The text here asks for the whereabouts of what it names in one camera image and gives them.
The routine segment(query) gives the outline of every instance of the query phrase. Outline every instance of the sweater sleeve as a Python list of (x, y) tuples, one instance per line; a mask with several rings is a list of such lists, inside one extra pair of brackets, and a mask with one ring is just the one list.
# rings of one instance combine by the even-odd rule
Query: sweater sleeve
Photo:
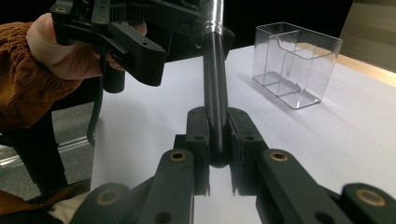
[(26, 33), (31, 22), (0, 25), (0, 132), (28, 128), (82, 80), (63, 80), (30, 54)]

